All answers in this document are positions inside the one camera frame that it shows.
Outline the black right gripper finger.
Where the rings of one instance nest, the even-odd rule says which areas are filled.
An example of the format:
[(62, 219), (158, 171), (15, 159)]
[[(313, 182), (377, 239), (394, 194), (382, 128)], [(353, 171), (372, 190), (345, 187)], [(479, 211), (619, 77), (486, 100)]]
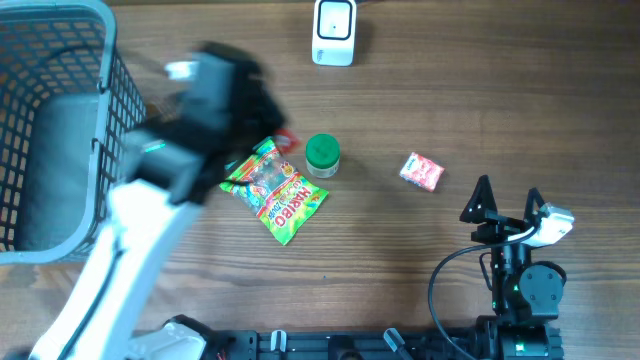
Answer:
[(498, 209), (488, 175), (479, 177), (459, 220), (465, 223), (498, 221)]
[(545, 201), (537, 188), (531, 188), (527, 194), (524, 217), (526, 223), (535, 223), (538, 210), (543, 207)]

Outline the red small candy packet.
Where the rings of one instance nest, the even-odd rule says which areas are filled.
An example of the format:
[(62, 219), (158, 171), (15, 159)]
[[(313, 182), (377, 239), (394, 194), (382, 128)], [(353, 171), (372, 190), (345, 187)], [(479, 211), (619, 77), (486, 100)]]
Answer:
[(412, 152), (399, 172), (399, 176), (429, 192), (434, 192), (445, 168), (432, 160)]

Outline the green lid jar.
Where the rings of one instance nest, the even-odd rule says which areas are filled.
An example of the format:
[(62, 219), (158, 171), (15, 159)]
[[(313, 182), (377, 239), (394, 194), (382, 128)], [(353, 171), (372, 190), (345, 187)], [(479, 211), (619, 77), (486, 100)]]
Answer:
[(340, 155), (340, 144), (335, 137), (330, 134), (316, 134), (306, 144), (307, 170), (315, 177), (329, 178), (339, 168)]

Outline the Haribo gummy bag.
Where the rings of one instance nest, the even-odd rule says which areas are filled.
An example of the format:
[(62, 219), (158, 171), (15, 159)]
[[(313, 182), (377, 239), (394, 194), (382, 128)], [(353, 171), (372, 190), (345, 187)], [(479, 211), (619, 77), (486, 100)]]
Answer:
[(329, 195), (287, 161), (270, 138), (262, 141), (220, 188), (243, 202), (283, 246)]

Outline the red Nescafe stick sachet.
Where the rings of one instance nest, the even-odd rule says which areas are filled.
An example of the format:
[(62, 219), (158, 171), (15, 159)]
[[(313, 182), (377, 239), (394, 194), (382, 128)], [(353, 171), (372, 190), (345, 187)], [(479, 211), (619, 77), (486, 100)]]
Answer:
[(288, 128), (278, 129), (272, 140), (282, 154), (291, 153), (300, 145), (300, 139)]

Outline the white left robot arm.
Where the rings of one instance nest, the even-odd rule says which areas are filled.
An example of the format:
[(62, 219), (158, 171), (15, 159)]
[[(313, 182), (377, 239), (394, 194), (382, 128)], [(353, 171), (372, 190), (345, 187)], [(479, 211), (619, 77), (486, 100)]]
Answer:
[(282, 128), (257, 58), (205, 42), (186, 67), (176, 114), (126, 135), (121, 180), (65, 306), (30, 351), (33, 359), (203, 359), (209, 331), (186, 318), (136, 335), (166, 260), (232, 165)]

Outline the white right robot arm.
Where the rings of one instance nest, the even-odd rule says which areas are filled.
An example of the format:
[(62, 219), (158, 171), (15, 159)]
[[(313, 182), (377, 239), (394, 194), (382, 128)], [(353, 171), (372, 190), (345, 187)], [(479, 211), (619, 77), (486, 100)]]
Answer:
[(521, 219), (501, 215), (489, 177), (481, 176), (460, 215), (475, 224), (471, 240), (490, 257), (481, 271), (492, 296), (492, 316), (480, 316), (469, 336), (468, 353), (476, 359), (561, 359), (559, 331), (549, 323), (559, 317), (567, 274), (551, 261), (532, 258), (572, 229), (568, 209), (529, 190)]

